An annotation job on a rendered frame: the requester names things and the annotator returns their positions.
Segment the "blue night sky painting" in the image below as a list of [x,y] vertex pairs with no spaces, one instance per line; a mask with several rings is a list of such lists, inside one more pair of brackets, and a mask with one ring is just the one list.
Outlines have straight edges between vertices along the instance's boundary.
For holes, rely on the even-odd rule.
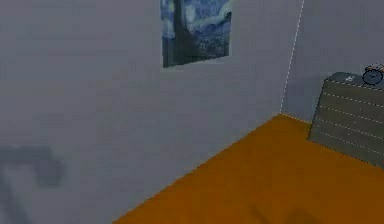
[[230,54],[232,0],[160,0],[162,67]]

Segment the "dark grey chest of drawers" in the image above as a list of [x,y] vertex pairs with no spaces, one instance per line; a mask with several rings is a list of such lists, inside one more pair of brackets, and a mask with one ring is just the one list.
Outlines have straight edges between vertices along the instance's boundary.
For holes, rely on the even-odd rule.
[[324,80],[308,139],[384,169],[384,79],[337,72]]

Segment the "round dark alarm clock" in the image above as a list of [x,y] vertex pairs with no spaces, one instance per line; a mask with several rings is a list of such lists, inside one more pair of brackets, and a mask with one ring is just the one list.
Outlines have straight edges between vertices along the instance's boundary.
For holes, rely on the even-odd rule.
[[384,65],[383,64],[371,64],[365,68],[363,74],[363,81],[369,85],[376,85],[384,79]]

